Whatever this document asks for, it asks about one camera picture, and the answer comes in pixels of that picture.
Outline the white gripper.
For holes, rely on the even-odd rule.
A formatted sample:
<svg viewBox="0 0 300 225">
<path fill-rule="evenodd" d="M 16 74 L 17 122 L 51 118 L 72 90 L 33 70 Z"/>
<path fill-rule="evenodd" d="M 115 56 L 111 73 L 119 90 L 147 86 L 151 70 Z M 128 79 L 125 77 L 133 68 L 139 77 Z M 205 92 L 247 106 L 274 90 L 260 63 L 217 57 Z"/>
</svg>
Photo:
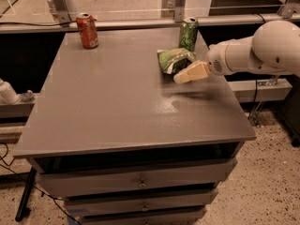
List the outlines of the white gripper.
<svg viewBox="0 0 300 225">
<path fill-rule="evenodd" d="M 218 44 L 211 44 L 206 55 L 207 63 L 201 59 L 195 59 L 186 68 L 174 75 L 176 83 L 188 83 L 207 78 L 210 70 L 216 75 L 232 75 L 233 72 L 227 65 L 226 50 L 230 41 L 222 41 Z"/>
</svg>

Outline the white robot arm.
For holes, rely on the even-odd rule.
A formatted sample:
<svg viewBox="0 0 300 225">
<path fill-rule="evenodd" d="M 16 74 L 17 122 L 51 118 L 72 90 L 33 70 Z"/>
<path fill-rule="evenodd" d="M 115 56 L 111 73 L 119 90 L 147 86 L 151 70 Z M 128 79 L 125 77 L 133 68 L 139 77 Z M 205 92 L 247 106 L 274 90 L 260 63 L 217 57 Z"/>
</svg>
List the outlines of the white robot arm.
<svg viewBox="0 0 300 225">
<path fill-rule="evenodd" d="M 260 26 L 252 37 L 212 44 L 204 61 L 197 60 L 179 71 L 176 83 L 188 83 L 215 75 L 252 74 L 300 76 L 300 28 L 287 21 Z"/>
</svg>

